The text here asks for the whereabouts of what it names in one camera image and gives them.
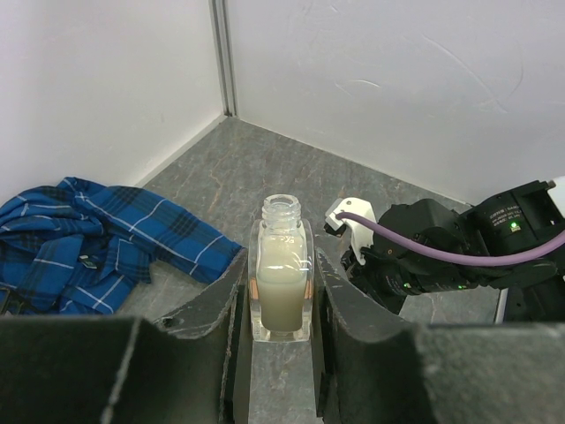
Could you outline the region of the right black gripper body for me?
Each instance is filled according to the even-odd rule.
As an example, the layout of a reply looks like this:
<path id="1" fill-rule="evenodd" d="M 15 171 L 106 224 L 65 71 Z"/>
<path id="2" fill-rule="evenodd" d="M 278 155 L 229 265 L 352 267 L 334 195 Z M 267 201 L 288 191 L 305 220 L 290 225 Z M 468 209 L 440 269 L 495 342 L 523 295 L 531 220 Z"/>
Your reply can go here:
<path id="1" fill-rule="evenodd" d="M 377 286 L 373 275 L 359 264 L 351 246 L 342 254 L 340 264 L 349 282 L 360 291 L 386 309 L 397 309 L 397 298 Z"/>

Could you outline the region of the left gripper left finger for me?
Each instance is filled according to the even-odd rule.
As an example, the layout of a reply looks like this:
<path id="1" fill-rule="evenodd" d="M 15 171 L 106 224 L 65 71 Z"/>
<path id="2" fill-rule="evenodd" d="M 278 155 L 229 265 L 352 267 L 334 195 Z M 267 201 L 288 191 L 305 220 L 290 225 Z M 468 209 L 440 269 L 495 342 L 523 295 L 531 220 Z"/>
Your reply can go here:
<path id="1" fill-rule="evenodd" d="M 1 320 L 4 423 L 245 423 L 247 253 L 193 300 L 126 315 Z"/>

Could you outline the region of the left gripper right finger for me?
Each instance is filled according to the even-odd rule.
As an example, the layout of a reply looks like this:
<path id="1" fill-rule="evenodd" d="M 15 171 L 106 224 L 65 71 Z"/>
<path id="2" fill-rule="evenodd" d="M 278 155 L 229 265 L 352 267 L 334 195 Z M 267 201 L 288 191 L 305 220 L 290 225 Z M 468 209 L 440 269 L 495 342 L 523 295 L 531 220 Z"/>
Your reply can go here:
<path id="1" fill-rule="evenodd" d="M 315 252 L 315 398 L 326 423 L 561 423 L 560 323 L 422 325 Z"/>

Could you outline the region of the white nail polish bottle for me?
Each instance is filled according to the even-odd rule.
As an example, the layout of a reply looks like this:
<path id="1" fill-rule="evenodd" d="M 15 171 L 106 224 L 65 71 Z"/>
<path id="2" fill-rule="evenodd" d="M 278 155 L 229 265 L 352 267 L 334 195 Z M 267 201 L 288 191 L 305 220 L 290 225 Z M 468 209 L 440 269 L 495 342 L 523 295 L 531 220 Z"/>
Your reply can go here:
<path id="1" fill-rule="evenodd" d="M 313 310 L 313 234 L 290 194 L 268 196 L 253 223 L 248 288 L 253 339 L 290 343 L 310 339 Z"/>

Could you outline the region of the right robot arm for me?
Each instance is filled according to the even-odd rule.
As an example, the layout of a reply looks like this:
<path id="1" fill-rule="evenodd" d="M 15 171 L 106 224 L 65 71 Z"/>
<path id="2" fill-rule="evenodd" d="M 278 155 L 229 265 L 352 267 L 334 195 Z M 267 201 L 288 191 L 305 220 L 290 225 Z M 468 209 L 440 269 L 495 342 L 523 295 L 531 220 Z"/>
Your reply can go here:
<path id="1" fill-rule="evenodd" d="M 341 264 L 351 283 L 393 314 L 410 296 L 502 292 L 501 322 L 564 320 L 564 179 L 535 180 L 463 213 L 433 199 L 395 204 L 336 200 L 325 230 L 350 231 Z"/>

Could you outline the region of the blue plaid shirt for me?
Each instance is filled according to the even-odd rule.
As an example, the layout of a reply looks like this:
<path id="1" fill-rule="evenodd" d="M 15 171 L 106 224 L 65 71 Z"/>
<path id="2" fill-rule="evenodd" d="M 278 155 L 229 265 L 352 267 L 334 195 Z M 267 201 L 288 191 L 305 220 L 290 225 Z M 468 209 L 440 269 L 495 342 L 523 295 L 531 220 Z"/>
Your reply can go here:
<path id="1" fill-rule="evenodd" d="M 1 312 L 114 314 L 153 262 L 211 284 L 241 249 L 158 194 L 67 177 L 1 207 Z"/>

